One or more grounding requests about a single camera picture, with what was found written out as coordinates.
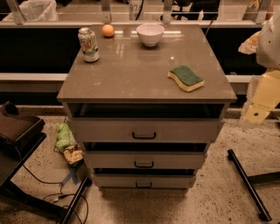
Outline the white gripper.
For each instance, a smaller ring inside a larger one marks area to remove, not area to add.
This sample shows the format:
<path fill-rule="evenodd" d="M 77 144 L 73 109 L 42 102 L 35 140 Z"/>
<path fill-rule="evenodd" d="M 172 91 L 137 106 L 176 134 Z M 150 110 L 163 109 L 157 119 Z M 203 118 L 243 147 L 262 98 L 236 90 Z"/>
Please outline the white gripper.
<path fill-rule="evenodd" d="M 245 125 L 262 123 L 280 102 L 280 71 L 273 70 L 254 79 L 252 104 L 246 103 L 241 111 Z"/>

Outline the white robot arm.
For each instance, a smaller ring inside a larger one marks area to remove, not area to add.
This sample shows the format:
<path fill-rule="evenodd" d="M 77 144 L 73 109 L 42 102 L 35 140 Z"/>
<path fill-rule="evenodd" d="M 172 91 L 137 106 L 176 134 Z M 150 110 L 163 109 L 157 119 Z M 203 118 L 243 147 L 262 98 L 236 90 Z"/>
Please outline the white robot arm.
<path fill-rule="evenodd" d="M 248 84 L 240 125 L 253 127 L 262 123 L 280 103 L 280 10 L 264 23 L 262 29 L 246 39 L 238 48 L 240 53 L 256 54 L 256 61 L 266 68 L 259 78 Z"/>

